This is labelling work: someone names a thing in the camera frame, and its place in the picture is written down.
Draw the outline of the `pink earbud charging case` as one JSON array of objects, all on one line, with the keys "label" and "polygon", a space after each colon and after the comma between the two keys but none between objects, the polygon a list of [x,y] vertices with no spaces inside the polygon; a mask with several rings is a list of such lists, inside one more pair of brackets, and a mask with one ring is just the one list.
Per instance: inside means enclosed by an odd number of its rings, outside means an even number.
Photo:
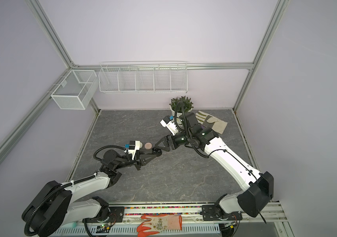
[{"label": "pink earbud charging case", "polygon": [[145,144],[145,148],[146,149],[151,149],[152,148],[152,144],[151,143],[146,143]]}]

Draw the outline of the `black earbud charging case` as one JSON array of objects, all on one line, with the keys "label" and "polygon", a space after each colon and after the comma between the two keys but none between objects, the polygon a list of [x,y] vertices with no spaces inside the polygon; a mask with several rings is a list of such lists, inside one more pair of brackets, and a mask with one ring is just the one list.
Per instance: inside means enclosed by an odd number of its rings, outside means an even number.
[{"label": "black earbud charging case", "polygon": [[157,155],[158,157],[162,155],[162,150],[160,149],[155,149],[154,154]]}]

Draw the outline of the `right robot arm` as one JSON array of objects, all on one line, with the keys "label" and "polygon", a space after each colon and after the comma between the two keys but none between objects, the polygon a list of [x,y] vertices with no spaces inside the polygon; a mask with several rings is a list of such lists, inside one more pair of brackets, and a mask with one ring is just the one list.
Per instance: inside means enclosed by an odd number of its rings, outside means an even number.
[{"label": "right robot arm", "polygon": [[155,148],[169,152],[185,145],[203,158],[216,160],[238,183],[240,192],[222,195],[215,203],[216,217],[226,219],[235,211],[257,217],[274,196],[274,177],[252,167],[222,140],[213,122],[204,113],[174,112],[160,124],[170,131]]}]

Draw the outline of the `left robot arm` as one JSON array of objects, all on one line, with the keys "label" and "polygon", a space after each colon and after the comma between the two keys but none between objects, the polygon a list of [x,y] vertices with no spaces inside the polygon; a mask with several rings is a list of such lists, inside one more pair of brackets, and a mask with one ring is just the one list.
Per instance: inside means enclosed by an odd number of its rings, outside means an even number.
[{"label": "left robot arm", "polygon": [[93,158],[101,167],[92,175],[65,183],[47,183],[21,215],[27,237],[48,237],[60,227],[77,221],[117,222],[120,214],[113,212],[101,197],[85,201],[81,198],[115,185],[121,177],[121,168],[134,166],[141,169],[152,159],[162,155],[156,147],[145,149],[139,141],[125,147],[107,145],[94,152]]}]

